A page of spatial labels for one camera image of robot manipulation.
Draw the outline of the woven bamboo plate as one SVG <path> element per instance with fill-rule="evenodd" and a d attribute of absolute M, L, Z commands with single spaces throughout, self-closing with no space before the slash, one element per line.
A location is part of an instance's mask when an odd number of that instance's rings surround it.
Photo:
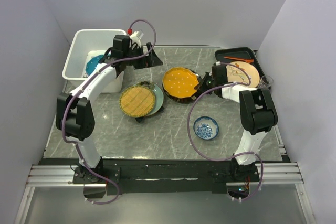
<path fill-rule="evenodd" d="M 153 110 L 155 102 L 154 92 L 145 86 L 139 85 L 126 88 L 119 97 L 121 111 L 133 118 L 148 115 Z"/>

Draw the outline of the teal dotted scalloped plate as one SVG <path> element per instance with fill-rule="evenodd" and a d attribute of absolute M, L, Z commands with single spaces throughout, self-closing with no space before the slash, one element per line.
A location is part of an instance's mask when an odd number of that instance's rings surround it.
<path fill-rule="evenodd" d="M 95 57 L 92 57 L 86 64 L 85 72 L 87 76 L 91 75 L 94 70 L 96 69 L 99 61 L 104 57 L 104 55 L 98 55 Z"/>

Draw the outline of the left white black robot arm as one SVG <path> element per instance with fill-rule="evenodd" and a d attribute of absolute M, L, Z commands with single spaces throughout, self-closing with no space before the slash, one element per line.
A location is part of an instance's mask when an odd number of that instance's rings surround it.
<path fill-rule="evenodd" d="M 154 51 L 155 44 L 143 46 L 136 35 L 116 35 L 93 72 L 77 88 L 61 93 L 56 101 L 56 127 L 66 143 L 72 144 L 79 156 L 80 173 L 91 182 L 104 177 L 103 160 L 93 141 L 89 139 L 95 128 L 92 102 L 103 89 L 116 80 L 126 67 L 144 69 L 161 66 L 163 62 Z"/>

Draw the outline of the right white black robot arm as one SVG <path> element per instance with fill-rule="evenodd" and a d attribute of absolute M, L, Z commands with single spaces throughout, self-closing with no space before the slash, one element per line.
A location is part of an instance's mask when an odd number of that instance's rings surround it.
<path fill-rule="evenodd" d="M 201 153 L 195 146 L 190 133 L 190 117 L 187 116 L 187 133 L 193 149 L 203 158 L 224 162 L 230 160 L 229 173 L 235 181 L 242 181 L 254 172 L 255 161 L 259 159 L 259 147 L 267 133 L 277 125 L 278 115 L 268 88 L 258 88 L 253 81 L 259 77 L 249 74 L 242 63 L 216 62 L 212 66 L 211 87 L 202 92 L 194 101 L 192 107 L 206 94 L 214 92 L 223 99 L 235 101 L 240 106 L 240 121 L 243 134 L 236 152 L 228 158 L 211 158 Z"/>

